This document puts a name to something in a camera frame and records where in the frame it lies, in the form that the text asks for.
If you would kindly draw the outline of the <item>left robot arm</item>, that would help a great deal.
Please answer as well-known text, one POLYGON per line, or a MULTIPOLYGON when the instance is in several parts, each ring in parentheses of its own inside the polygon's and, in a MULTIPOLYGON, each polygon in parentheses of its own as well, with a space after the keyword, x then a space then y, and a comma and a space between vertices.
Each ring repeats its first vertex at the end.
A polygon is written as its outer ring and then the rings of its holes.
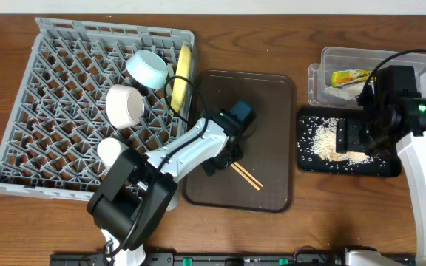
POLYGON ((127 148, 114 156, 105 180, 87 205, 106 237, 98 259, 81 265, 141 265, 144 243, 172 207, 179 182, 197 166, 207 175, 235 168, 243 156, 240 141, 256 118, 238 101, 227 111, 206 113, 185 134, 144 154, 127 148))

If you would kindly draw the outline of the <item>rice food waste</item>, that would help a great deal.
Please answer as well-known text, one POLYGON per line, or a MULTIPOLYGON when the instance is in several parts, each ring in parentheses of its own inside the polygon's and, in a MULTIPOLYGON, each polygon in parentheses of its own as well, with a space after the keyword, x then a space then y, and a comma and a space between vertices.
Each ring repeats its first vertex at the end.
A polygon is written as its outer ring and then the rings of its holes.
POLYGON ((298 166, 310 172, 383 175, 390 163, 381 157, 336 152, 337 122, 337 118, 310 115, 298 119, 298 166))

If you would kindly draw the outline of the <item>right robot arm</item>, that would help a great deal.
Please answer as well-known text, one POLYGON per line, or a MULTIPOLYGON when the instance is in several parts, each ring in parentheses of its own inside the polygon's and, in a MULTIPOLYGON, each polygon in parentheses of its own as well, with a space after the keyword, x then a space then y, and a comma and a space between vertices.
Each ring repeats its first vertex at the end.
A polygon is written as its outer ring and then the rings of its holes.
POLYGON ((337 124, 336 150, 398 157, 404 169, 416 223, 416 264, 426 265, 426 98, 412 66, 375 69, 357 102, 360 118, 337 124))

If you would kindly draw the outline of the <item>green orange snack wrapper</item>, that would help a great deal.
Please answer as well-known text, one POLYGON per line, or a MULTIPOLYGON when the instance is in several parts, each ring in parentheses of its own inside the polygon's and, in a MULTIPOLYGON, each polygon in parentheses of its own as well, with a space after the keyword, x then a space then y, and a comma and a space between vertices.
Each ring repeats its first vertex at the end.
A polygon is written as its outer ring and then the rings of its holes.
POLYGON ((346 85, 366 81, 370 75, 371 71, 363 69, 336 71, 331 75, 331 85, 333 88, 342 88, 346 85))

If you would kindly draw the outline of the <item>white napkin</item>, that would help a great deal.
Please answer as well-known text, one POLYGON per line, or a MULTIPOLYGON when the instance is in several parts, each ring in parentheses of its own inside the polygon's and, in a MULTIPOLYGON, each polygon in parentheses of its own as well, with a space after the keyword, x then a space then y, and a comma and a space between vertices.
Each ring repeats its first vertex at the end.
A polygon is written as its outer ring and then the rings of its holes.
POLYGON ((338 104, 356 105, 356 97, 362 92, 362 88, 333 88, 327 87, 324 92, 337 98, 338 104))

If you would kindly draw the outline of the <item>light blue bowl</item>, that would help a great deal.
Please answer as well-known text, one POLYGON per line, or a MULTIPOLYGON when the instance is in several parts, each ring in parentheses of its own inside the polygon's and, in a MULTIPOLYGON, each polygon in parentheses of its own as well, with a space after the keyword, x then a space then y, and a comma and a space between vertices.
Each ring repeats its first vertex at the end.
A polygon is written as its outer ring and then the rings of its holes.
POLYGON ((149 50, 138 50, 126 61, 127 72, 141 85, 161 89, 168 75, 166 62, 149 50))

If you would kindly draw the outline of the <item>yellow round plate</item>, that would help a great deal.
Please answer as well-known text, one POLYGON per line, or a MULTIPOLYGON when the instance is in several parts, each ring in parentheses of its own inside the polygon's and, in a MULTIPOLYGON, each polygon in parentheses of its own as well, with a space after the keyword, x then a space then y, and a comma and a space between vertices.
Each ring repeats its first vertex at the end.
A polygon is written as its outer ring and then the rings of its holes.
POLYGON ((187 82, 185 79, 189 78, 190 66, 192 60, 192 51, 186 45, 183 45, 180 49, 180 55, 177 63, 177 69, 175 75, 177 76, 174 79, 173 89, 172 89, 172 98, 171 98, 171 107, 179 112, 183 106, 184 98, 186 95, 187 82))

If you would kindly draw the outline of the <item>white plastic cup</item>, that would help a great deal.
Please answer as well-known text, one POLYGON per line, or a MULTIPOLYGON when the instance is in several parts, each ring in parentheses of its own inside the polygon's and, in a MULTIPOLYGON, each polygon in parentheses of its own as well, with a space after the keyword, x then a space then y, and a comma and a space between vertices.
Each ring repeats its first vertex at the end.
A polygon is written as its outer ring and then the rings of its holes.
POLYGON ((106 168, 111 168, 119 155, 128 149, 121 141, 108 137, 102 140, 97 147, 98 156, 106 168))

